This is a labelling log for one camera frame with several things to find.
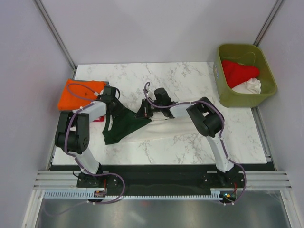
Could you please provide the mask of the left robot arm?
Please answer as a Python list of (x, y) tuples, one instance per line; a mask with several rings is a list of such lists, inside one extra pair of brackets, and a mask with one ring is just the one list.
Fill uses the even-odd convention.
[(101, 164), (94, 158), (89, 148), (90, 123), (98, 117), (105, 117), (105, 127), (109, 128), (111, 114), (124, 110), (119, 102), (120, 91), (106, 86), (103, 92), (90, 104), (74, 111), (61, 111), (55, 135), (55, 146), (75, 159), (82, 173), (88, 174), (88, 182), (99, 187), (104, 182)]

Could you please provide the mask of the white and green t shirt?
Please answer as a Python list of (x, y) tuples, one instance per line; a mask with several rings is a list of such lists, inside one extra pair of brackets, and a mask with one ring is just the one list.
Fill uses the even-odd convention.
[(197, 133), (185, 107), (170, 109), (173, 118), (156, 115), (152, 118), (135, 118), (133, 112), (116, 118), (107, 117), (104, 130), (106, 145), (119, 142), (139, 142)]

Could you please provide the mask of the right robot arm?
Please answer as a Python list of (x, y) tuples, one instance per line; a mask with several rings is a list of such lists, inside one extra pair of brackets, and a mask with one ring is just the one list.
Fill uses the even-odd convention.
[(169, 119), (188, 117), (196, 130), (204, 137), (212, 149), (218, 174), (218, 183), (223, 187), (230, 186), (235, 181), (231, 172), (235, 163), (228, 156), (223, 131), (225, 119), (215, 105), (207, 98), (202, 97), (192, 102), (174, 102), (164, 88), (154, 91), (155, 100), (148, 96), (147, 83), (143, 89), (145, 98), (136, 117), (153, 117), (156, 112), (161, 112)]

